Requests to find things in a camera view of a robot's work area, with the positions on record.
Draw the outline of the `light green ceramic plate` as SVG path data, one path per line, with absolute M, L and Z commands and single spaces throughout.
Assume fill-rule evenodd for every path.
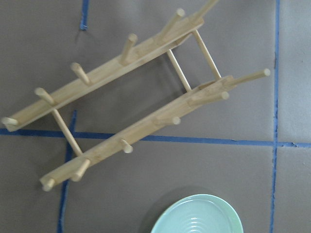
M 172 204 L 154 224 L 153 233 L 242 233 L 235 209 L 220 197 L 191 195 Z

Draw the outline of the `wooden dish rack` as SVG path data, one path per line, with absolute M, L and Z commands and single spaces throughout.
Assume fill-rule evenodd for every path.
M 3 0 L 0 3 L 0 115 L 37 100 L 36 87 L 54 91 L 76 77 L 72 62 L 91 71 L 120 54 L 130 33 L 141 42 L 182 8 L 202 0 L 92 0 L 88 29 L 79 30 L 79 0 Z M 221 0 L 199 29 L 219 72 L 235 78 L 274 67 L 273 0 Z M 272 140 L 273 79 L 234 89 L 230 99 L 205 106 L 162 129 L 164 136 Z M 77 111 L 80 132 L 116 133 L 184 93 L 167 55 L 91 92 L 60 110 Z

